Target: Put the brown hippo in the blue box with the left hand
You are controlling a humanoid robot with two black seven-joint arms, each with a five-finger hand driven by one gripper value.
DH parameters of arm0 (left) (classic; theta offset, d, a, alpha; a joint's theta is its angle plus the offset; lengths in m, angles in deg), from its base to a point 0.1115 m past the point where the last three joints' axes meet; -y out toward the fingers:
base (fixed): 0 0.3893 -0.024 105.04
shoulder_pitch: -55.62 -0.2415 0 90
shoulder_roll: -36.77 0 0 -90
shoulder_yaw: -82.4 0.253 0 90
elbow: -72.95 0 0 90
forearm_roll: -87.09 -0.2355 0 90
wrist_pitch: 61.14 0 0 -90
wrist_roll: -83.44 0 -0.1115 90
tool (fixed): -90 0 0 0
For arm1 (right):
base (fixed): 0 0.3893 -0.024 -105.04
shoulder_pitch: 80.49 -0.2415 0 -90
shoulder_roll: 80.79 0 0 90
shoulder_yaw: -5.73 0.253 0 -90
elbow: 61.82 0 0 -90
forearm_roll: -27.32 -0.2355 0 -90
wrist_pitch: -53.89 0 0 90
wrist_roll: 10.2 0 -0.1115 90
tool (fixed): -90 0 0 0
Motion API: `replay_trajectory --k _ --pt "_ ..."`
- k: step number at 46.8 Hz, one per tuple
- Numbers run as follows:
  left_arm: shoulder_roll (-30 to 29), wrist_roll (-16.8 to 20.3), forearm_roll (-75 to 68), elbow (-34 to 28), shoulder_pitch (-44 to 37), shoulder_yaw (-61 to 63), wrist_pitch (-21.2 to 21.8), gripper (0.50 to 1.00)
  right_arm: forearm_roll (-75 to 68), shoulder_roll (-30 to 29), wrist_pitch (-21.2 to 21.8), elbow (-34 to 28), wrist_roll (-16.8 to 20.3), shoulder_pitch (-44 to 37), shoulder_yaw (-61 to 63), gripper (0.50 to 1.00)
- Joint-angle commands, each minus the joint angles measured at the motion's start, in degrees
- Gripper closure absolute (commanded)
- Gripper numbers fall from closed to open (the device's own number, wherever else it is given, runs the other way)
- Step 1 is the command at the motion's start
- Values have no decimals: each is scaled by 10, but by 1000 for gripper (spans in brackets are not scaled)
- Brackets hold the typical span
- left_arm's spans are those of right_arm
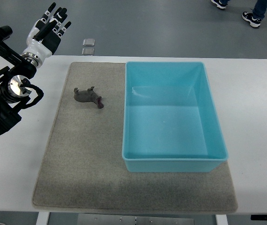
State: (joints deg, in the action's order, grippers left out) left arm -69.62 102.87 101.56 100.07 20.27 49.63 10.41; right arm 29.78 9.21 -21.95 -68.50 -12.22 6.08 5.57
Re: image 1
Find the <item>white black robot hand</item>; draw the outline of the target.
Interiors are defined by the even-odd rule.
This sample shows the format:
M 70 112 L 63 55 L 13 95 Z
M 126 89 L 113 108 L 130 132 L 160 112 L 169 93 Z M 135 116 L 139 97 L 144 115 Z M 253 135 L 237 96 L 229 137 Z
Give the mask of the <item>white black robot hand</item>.
M 55 7 L 56 3 L 54 2 L 34 24 L 28 34 L 27 48 L 22 53 L 23 57 L 32 57 L 43 62 L 57 51 L 61 38 L 70 27 L 71 22 L 64 23 L 67 19 L 66 8 Z

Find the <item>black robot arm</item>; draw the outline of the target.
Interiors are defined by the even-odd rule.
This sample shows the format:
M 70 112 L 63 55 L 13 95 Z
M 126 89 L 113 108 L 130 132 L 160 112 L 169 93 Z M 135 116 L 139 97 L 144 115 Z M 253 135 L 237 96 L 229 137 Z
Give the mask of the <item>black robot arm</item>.
M 0 56 L 13 65 L 0 70 L 0 135 L 21 121 L 20 110 L 36 105 L 44 96 L 30 83 L 38 66 L 33 54 L 23 57 L 5 44 L 12 33 L 11 27 L 0 27 Z

